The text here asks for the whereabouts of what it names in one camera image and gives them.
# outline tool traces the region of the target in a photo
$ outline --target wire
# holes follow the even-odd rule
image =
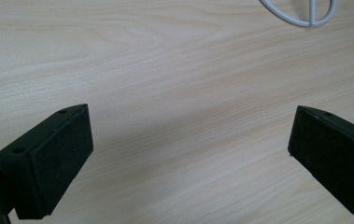
[[[285,12],[277,8],[270,0],[260,0],[271,12],[273,12],[280,19],[287,21],[291,24],[303,27],[319,27],[327,23],[336,11],[337,0],[331,0],[331,6],[328,14],[321,20],[316,21],[316,0],[310,0],[310,13],[309,21],[301,21],[287,15]]]

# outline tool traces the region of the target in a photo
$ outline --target table surface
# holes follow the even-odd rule
[[[297,105],[354,123],[354,1],[0,1],[0,149],[83,103],[93,154],[12,223],[354,223],[287,150]]]

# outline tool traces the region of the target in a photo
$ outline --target black object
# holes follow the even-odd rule
[[[298,106],[288,151],[354,215],[354,124]]]
[[[0,223],[50,215],[92,153],[87,105],[60,110],[0,151]]]

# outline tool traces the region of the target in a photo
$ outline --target wood grain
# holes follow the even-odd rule
[[[354,223],[287,151],[297,105],[354,123],[354,1],[0,1],[0,149],[80,103],[93,154],[12,223]]]

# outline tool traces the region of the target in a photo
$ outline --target screw hole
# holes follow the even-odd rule
[[[16,147],[13,149],[13,153],[15,153],[15,154],[22,153],[23,151],[25,151],[24,147]]]

